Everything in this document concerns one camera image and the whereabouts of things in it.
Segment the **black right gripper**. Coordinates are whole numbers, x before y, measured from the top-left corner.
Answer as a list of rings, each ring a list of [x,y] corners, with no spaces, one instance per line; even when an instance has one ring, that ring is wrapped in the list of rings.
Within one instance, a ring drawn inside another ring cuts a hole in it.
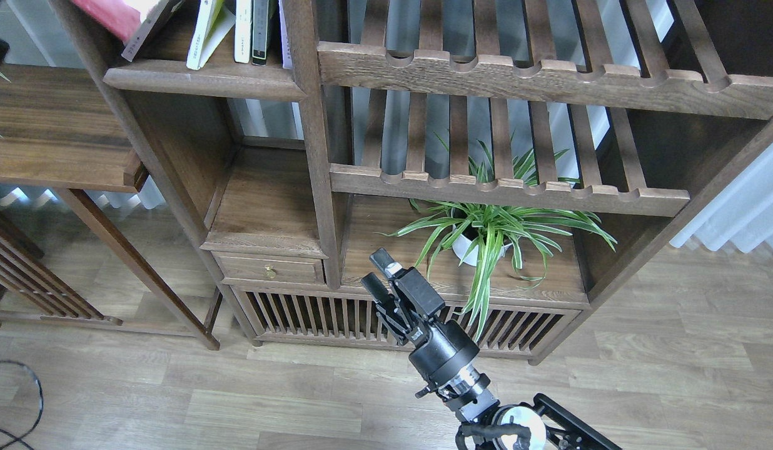
[[[409,360],[428,389],[469,389],[479,379],[473,367],[478,346],[454,320],[443,322],[445,305],[429,282],[414,268],[404,267],[381,247],[370,262],[388,279],[391,291],[371,272],[361,285],[376,302],[376,314],[398,345],[411,342]]]

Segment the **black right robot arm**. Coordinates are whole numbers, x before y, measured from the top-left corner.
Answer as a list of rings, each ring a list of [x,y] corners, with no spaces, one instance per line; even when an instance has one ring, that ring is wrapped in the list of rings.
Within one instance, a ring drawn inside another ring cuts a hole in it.
[[[361,280],[373,296],[376,313],[401,346],[415,348],[410,362],[424,379],[418,398],[433,393],[459,421],[455,444],[472,439],[477,449],[615,449],[617,445],[549,397],[533,404],[501,404],[489,391],[490,379],[474,367],[478,346],[453,320],[439,317],[445,302],[414,267],[404,268],[385,249],[370,261],[386,276]]]

